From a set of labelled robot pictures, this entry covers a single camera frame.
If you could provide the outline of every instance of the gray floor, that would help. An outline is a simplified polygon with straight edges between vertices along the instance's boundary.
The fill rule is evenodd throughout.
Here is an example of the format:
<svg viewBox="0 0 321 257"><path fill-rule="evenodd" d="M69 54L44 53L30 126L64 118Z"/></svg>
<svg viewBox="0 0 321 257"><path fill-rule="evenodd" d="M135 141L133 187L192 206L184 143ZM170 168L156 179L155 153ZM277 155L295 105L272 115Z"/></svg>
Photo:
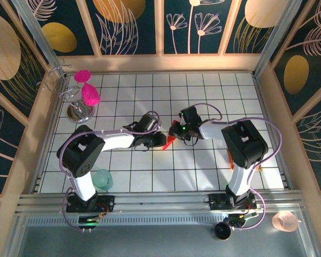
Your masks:
<svg viewBox="0 0 321 257"><path fill-rule="evenodd" d="M214 239L210 225L110 226L85 235L67 227L28 227L19 256L307 256L298 230L276 230L272 216L257 228L232 232L227 241Z"/></svg>

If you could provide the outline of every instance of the metal ring holder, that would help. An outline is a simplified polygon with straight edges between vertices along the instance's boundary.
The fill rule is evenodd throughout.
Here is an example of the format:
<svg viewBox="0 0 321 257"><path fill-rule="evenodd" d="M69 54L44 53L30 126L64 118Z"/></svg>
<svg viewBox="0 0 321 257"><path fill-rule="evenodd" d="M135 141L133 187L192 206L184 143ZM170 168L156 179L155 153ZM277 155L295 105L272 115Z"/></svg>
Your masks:
<svg viewBox="0 0 321 257"><path fill-rule="evenodd" d="M53 68L46 76L45 81L38 82L37 86L44 84L40 90L47 89L52 93L58 94L60 99L64 98L64 100L69 103L66 112L69 120L75 123L84 123L92 118L93 114L95 113L95 108L93 106L86 105L82 98L75 99L75 96L80 91L78 82L76 82L74 86L67 85L65 90L62 90L62 86L58 86L57 89L57 85L59 85L59 83L62 85L62 83L59 81L60 79L63 79L63 82L66 83L67 72L63 72L62 67L71 67L71 65L60 65ZM50 75L53 73L58 74L58 76L55 82L52 84L53 87L50 88L48 81Z"/></svg>

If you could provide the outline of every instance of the orange object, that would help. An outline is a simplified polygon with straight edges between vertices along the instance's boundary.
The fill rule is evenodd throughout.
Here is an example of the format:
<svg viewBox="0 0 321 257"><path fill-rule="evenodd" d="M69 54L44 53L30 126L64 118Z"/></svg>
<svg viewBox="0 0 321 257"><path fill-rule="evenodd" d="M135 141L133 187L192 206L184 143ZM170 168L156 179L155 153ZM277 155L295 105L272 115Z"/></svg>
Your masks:
<svg viewBox="0 0 321 257"><path fill-rule="evenodd" d="M177 120L173 120L172 121L172 125L174 125L176 122L178 122ZM171 136L171 135L168 135L167 136L167 139L166 139L166 145L165 146L163 146L163 151L165 150L165 149L167 149L168 147L169 147L169 145L171 145L172 143L173 143L173 141L175 141L175 137L173 137L173 136Z"/></svg>
<svg viewBox="0 0 321 257"><path fill-rule="evenodd" d="M227 149L228 152L228 158L230 159L230 169L233 171L234 170L234 162L230 153L230 150Z"/></svg>

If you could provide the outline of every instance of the black round object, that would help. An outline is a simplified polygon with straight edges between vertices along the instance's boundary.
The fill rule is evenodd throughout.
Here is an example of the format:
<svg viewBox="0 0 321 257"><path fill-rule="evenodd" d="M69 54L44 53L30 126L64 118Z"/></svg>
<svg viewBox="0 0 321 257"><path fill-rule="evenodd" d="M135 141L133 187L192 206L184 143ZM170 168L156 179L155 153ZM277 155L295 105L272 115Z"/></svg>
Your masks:
<svg viewBox="0 0 321 257"><path fill-rule="evenodd" d="M214 226L214 234L221 240L227 240L231 236L231 228L224 222L218 222Z"/></svg>

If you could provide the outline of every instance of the metal base plate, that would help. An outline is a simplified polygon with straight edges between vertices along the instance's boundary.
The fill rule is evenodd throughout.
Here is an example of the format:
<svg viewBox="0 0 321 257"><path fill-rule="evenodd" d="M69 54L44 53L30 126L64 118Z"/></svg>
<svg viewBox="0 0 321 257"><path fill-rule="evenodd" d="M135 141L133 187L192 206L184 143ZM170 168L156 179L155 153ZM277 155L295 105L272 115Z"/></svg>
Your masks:
<svg viewBox="0 0 321 257"><path fill-rule="evenodd" d="M66 114L72 122L84 123L89 121L95 112L94 106L85 105L82 99L72 102Z"/></svg>

